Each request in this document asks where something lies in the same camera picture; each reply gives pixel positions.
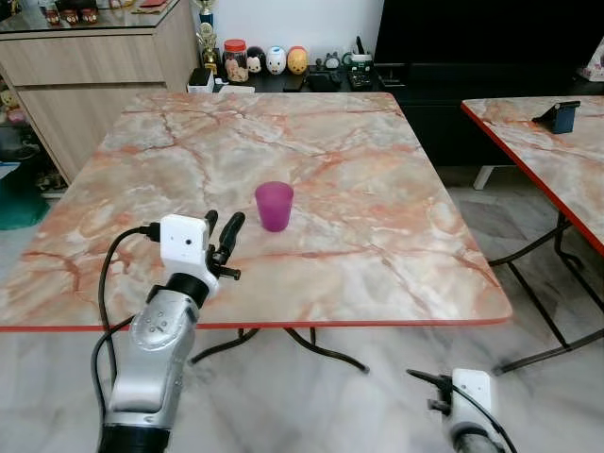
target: black cable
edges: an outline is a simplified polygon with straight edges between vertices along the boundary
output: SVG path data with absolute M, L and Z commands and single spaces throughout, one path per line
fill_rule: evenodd
M 111 335 L 113 335 L 118 330 L 126 327 L 128 324 L 132 322 L 134 316 L 130 316 L 129 318 L 122 321 L 120 324 L 117 324 L 111 327 L 107 332 L 103 333 L 103 336 L 98 339 L 96 344 L 94 345 L 94 349 L 92 350 L 91 355 L 91 374 L 92 374 L 92 385 L 94 386 L 94 393 L 96 394 L 96 401 L 98 402 L 99 410 L 101 411 L 101 424 L 103 420 L 105 420 L 105 414 L 107 413 L 107 405 L 105 403 L 105 396 L 103 395 L 103 387 L 101 386 L 101 379 L 98 376 L 98 353 L 103 347 L 103 343 L 111 339 Z
M 105 261 L 103 261 L 103 267 L 101 268 L 101 276 L 98 280 L 98 309 L 101 313 L 101 322 L 103 323 L 103 330 L 105 333 L 109 332 L 110 324 L 109 317 L 107 315 L 107 307 L 105 306 L 105 281 L 107 279 L 107 271 L 109 270 L 109 266 L 111 265 L 111 257 L 115 252 L 115 249 L 120 244 L 120 242 L 127 236 L 137 233 L 144 233 L 146 228 L 144 226 L 138 226 L 136 228 L 131 228 L 124 231 L 117 238 L 113 240 L 111 245 L 109 246 L 109 250 L 107 251 L 107 255 L 105 256 Z M 109 369 L 111 371 L 111 385 L 115 383 L 115 378 L 117 377 L 117 360 L 115 359 L 115 348 L 113 347 L 113 340 L 109 335 L 107 338 L 107 350 L 109 352 Z
M 482 415 L 484 415 L 485 417 L 487 417 L 489 419 L 489 421 L 491 422 L 491 425 L 493 425 L 493 428 L 495 429 L 495 431 L 497 431 L 497 433 L 500 434 L 501 437 L 503 437 L 503 439 L 506 441 L 506 444 L 510 448 L 511 453 L 518 453 L 518 450 L 516 450 L 516 447 L 514 446 L 512 439 L 510 439 L 510 436 L 508 436 L 508 433 L 506 432 L 506 430 L 499 424 L 499 422 L 497 422 L 497 420 L 486 409 L 484 409 L 480 405 L 480 403 L 477 402 L 476 399 L 474 399 L 472 396 L 470 396 L 469 394 L 464 392 L 462 389 L 460 389 L 455 384 L 451 384 L 451 388 L 453 389 L 453 392 L 457 392 L 459 395 L 464 397 L 470 404 L 472 404 L 476 409 L 478 409 L 480 411 L 480 413 L 482 413 Z

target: purple cup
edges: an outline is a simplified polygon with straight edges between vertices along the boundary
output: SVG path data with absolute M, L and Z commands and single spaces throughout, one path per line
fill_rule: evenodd
M 256 189 L 256 204 L 264 229 L 282 231 L 290 223 L 294 189 L 279 181 L 265 182 Z

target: red table edge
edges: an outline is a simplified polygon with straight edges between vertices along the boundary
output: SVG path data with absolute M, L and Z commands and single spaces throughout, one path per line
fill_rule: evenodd
M 581 220 L 571 211 L 569 208 L 564 205 L 556 194 L 549 190 L 549 188 L 544 184 L 544 182 L 535 175 L 528 166 L 518 158 L 514 152 L 499 138 L 497 135 L 480 119 L 477 115 L 470 110 L 465 104 L 465 101 L 461 101 L 461 109 L 480 127 L 491 139 L 497 143 L 497 145 L 514 161 L 518 167 L 541 189 L 547 197 L 551 200 L 551 202 L 558 208 L 568 220 L 572 222 L 572 224 L 581 232 L 581 234 L 589 241 L 589 243 L 597 250 L 597 252 L 604 256 L 604 243 L 601 243 L 599 239 L 596 237 L 594 233 L 592 233 L 589 228 L 584 225 Z
M 198 324 L 197 329 L 237 329 L 237 328 L 308 328 L 308 327 L 480 327 L 503 324 L 512 317 L 473 320 L 417 320 L 417 321 L 299 321 L 291 323 L 214 323 Z M 0 326 L 0 333 L 34 332 L 100 332 L 102 326 Z

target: marble floor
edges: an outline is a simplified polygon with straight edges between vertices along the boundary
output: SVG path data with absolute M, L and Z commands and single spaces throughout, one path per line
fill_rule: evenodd
M 439 171 L 487 256 L 512 252 L 554 226 L 557 212 L 515 168 L 497 169 L 483 192 L 476 168 Z M 0 232 L 0 280 L 32 229 Z M 571 229 L 566 248 L 586 263 L 604 292 L 604 260 Z M 604 324 L 580 286 L 546 245 L 518 267 L 574 339 Z M 311 354 L 279 330 L 187 367 L 171 452 L 448 453 L 440 416 L 428 412 L 434 389 L 406 368 L 448 373 L 490 370 L 556 346 L 509 271 L 497 269 L 513 307 L 494 327 L 329 328 L 320 344 L 350 353 L 369 375 Z M 0 451 L 94 451 L 98 412 L 89 374 L 95 333 L 0 334 Z M 199 331 L 196 349 L 234 337 Z M 118 340 L 125 340 L 121 335 Z M 495 379 L 497 417 L 519 452 L 598 451 L 604 445 L 604 343 Z

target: wooden cabinet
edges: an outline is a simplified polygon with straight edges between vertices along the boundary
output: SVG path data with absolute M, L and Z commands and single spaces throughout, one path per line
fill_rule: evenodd
M 35 8 L 0 26 L 0 73 L 67 181 L 136 93 L 185 92 L 197 66 L 187 0 L 160 16 L 120 12 L 101 11 L 108 26 L 43 29 Z

